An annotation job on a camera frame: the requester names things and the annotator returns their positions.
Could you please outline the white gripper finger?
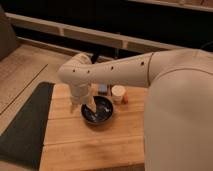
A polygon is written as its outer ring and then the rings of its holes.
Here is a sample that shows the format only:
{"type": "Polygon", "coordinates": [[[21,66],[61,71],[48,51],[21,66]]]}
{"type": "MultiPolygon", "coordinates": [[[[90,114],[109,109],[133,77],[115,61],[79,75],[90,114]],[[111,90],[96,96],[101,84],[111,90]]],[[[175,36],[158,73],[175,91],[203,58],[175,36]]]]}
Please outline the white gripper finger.
{"type": "Polygon", "coordinates": [[[96,115],[96,103],[95,103],[94,98],[90,99],[89,103],[87,104],[87,107],[91,111],[92,115],[95,116],[96,115]]]}

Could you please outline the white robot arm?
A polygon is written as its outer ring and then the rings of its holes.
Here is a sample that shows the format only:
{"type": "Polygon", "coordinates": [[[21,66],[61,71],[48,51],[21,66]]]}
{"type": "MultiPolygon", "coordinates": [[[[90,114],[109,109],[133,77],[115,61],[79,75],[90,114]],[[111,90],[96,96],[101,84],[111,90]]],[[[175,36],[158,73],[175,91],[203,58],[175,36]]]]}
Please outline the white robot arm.
{"type": "Polygon", "coordinates": [[[96,64],[80,53],[58,74],[75,103],[91,83],[148,90],[145,171],[213,171],[213,52],[167,50],[96,64]]]}

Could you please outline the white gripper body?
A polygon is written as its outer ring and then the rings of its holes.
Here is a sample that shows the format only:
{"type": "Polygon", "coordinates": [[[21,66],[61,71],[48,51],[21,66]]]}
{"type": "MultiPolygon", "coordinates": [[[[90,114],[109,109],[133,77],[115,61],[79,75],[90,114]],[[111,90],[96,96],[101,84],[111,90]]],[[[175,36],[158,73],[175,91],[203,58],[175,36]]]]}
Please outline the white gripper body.
{"type": "Polygon", "coordinates": [[[74,105],[88,104],[91,101],[89,84],[70,85],[70,99],[74,105]]]}

